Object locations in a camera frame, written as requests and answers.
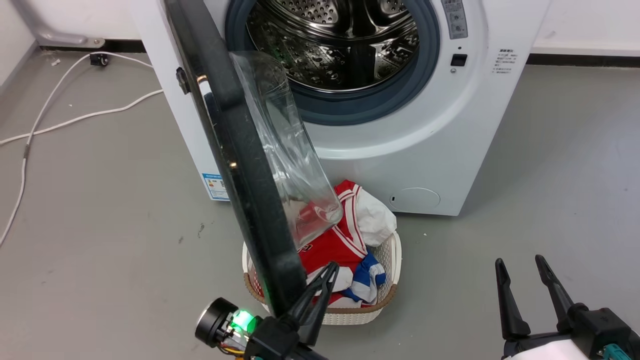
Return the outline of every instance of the white cable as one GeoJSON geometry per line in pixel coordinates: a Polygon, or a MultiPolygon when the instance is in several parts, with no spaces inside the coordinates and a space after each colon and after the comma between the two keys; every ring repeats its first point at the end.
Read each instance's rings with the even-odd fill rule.
{"type": "MultiPolygon", "coordinates": [[[[58,125],[54,125],[52,127],[48,127],[46,129],[42,129],[42,130],[38,130],[35,133],[33,133],[34,135],[40,135],[40,134],[44,134],[44,133],[48,133],[49,131],[55,130],[55,129],[59,129],[61,127],[65,127],[67,125],[71,125],[75,122],[79,122],[80,120],[84,120],[84,119],[88,119],[90,117],[94,117],[94,116],[98,116],[98,115],[105,115],[105,114],[110,114],[110,113],[118,113],[120,111],[125,111],[125,110],[129,110],[132,107],[136,106],[138,103],[140,103],[142,100],[148,99],[149,97],[152,97],[153,95],[157,95],[157,94],[161,94],[163,92],[163,90],[156,90],[154,92],[150,92],[147,95],[144,95],[143,97],[139,98],[138,100],[130,103],[129,105],[123,107],[123,108],[117,108],[117,109],[111,109],[111,110],[104,110],[104,111],[98,111],[97,113],[91,113],[91,114],[87,114],[87,115],[82,115],[80,117],[77,117],[75,119],[71,119],[69,121],[65,121],[61,124],[58,125]]],[[[8,138],[8,139],[4,139],[2,141],[0,141],[0,146],[6,144],[6,143],[10,143],[12,141],[16,141],[16,140],[20,140],[20,139],[24,139],[27,136],[29,136],[28,133],[26,134],[22,134],[22,135],[18,135],[18,136],[14,136],[13,138],[8,138]]]]}
{"type": "Polygon", "coordinates": [[[58,82],[58,84],[56,85],[56,87],[53,88],[53,91],[51,92],[51,94],[49,94],[49,97],[47,98],[47,100],[44,102],[44,105],[42,106],[42,109],[40,110],[40,113],[38,114],[38,117],[36,118],[36,121],[33,123],[33,127],[31,128],[31,132],[29,132],[29,134],[24,134],[24,135],[19,135],[19,136],[14,136],[13,138],[9,138],[9,139],[5,139],[2,142],[0,142],[0,145],[8,143],[8,142],[12,142],[14,140],[18,140],[21,138],[27,138],[27,144],[24,147],[24,155],[22,157],[22,181],[20,182],[20,193],[18,194],[18,200],[15,203],[15,207],[13,208],[13,212],[11,213],[11,216],[9,217],[9,222],[7,223],[5,229],[4,229],[4,233],[2,235],[2,237],[0,238],[0,246],[2,246],[2,244],[4,243],[4,240],[6,239],[7,235],[9,234],[9,230],[11,229],[11,225],[13,224],[13,219],[15,219],[15,215],[18,212],[18,208],[20,207],[20,203],[22,202],[22,196],[24,195],[24,185],[26,183],[26,175],[27,175],[27,159],[29,158],[29,149],[31,146],[31,141],[33,139],[33,136],[35,134],[42,134],[42,133],[46,133],[48,131],[52,131],[55,130],[57,128],[63,127],[63,126],[67,126],[70,124],[73,124],[77,121],[83,120],[83,119],[87,119],[89,117],[94,117],[97,115],[102,115],[102,114],[108,114],[108,113],[115,113],[118,111],[124,111],[127,110],[129,108],[131,108],[132,106],[138,104],[140,101],[153,96],[155,94],[159,94],[162,92],[162,90],[157,90],[155,92],[149,93],[143,97],[141,97],[140,99],[132,102],[131,104],[125,106],[124,108],[119,108],[119,109],[113,109],[113,110],[105,110],[105,111],[100,111],[97,113],[91,113],[88,115],[84,115],[72,120],[69,120],[67,122],[64,122],[62,124],[58,124],[56,126],[52,126],[49,127],[47,129],[41,130],[41,131],[36,131],[36,128],[38,127],[38,124],[40,123],[40,120],[42,119],[42,114],[44,114],[44,111],[47,109],[47,106],[49,105],[49,101],[51,100],[51,98],[53,97],[53,94],[56,93],[56,90],[60,87],[60,84],[62,84],[62,81],[64,81],[64,79],[67,77],[67,75],[69,75],[69,72],[71,72],[71,70],[73,70],[74,67],[76,67],[76,65],[78,65],[81,61],[83,61],[84,59],[88,58],[90,55],[93,54],[106,54],[106,55],[111,55],[111,56],[115,56],[117,58],[123,58],[123,59],[127,59],[127,60],[131,60],[131,61],[135,61],[136,63],[140,63],[144,66],[148,66],[153,68],[153,66],[145,63],[144,61],[140,61],[138,59],[134,59],[134,58],[130,58],[128,56],[124,56],[124,55],[120,55],[120,54],[114,54],[114,53],[108,53],[106,51],[96,51],[94,53],[90,53],[87,55],[84,55],[82,58],[80,58],[78,61],[76,61],[73,65],[71,65],[71,67],[67,70],[67,72],[65,72],[64,75],[62,75],[62,78],[60,79],[60,81],[58,82]]]}

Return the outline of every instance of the white laundry basket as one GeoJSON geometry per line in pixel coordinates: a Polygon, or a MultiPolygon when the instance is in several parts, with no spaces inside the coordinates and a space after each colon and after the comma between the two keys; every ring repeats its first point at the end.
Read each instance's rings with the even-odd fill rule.
{"type": "MultiPolygon", "coordinates": [[[[378,290],[378,303],[371,307],[361,307],[359,309],[329,308],[324,314],[324,325],[362,325],[363,323],[371,322],[378,317],[382,309],[394,298],[402,265],[400,237],[394,232],[379,247],[371,248],[371,252],[387,273],[387,281],[378,290]]],[[[242,265],[244,284],[247,290],[268,310],[264,297],[257,291],[260,285],[246,244],[243,244],[242,265]]]]}

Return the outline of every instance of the metal bracket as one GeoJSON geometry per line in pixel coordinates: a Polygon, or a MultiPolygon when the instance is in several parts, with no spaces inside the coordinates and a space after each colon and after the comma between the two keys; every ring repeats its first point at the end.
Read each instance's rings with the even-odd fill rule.
{"type": "Polygon", "coordinates": [[[97,49],[104,45],[103,38],[69,34],[52,29],[36,13],[26,0],[11,0],[22,20],[31,30],[40,46],[87,47],[97,49]]]}

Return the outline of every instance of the green led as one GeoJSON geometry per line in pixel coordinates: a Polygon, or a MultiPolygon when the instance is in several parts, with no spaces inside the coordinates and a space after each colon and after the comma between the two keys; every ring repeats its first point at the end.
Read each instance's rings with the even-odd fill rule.
{"type": "Polygon", "coordinates": [[[244,331],[251,333],[253,332],[253,328],[255,327],[255,322],[253,321],[255,318],[253,315],[248,313],[245,310],[238,310],[234,314],[233,320],[231,320],[231,327],[238,331],[244,331]]]}

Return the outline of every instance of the basket rim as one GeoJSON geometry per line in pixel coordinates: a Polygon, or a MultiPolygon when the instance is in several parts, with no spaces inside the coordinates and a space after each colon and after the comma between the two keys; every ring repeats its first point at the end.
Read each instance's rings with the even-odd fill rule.
{"type": "MultiPolygon", "coordinates": [[[[393,284],[391,285],[391,288],[389,289],[387,296],[385,296],[385,298],[382,299],[382,301],[379,301],[377,304],[369,307],[356,307],[356,308],[330,307],[326,310],[327,314],[374,313],[376,311],[382,310],[385,306],[389,304],[389,302],[391,302],[391,300],[393,300],[393,298],[396,295],[398,280],[400,280],[400,269],[402,265],[402,246],[400,244],[400,237],[398,236],[397,232],[394,231],[391,234],[391,236],[389,236],[387,241],[389,241],[391,237],[394,238],[393,240],[394,246],[391,249],[392,249],[392,252],[394,253],[395,267],[394,267],[394,273],[393,273],[394,275],[393,284]]],[[[242,255],[243,255],[244,285],[246,286],[246,289],[249,291],[249,293],[251,293],[251,295],[255,298],[255,300],[258,300],[263,305],[266,305],[266,302],[264,301],[264,297],[260,296],[260,294],[258,294],[258,292],[253,289],[253,286],[251,286],[251,279],[249,278],[249,272],[248,272],[249,271],[248,269],[249,253],[245,243],[243,243],[242,255]]]]}

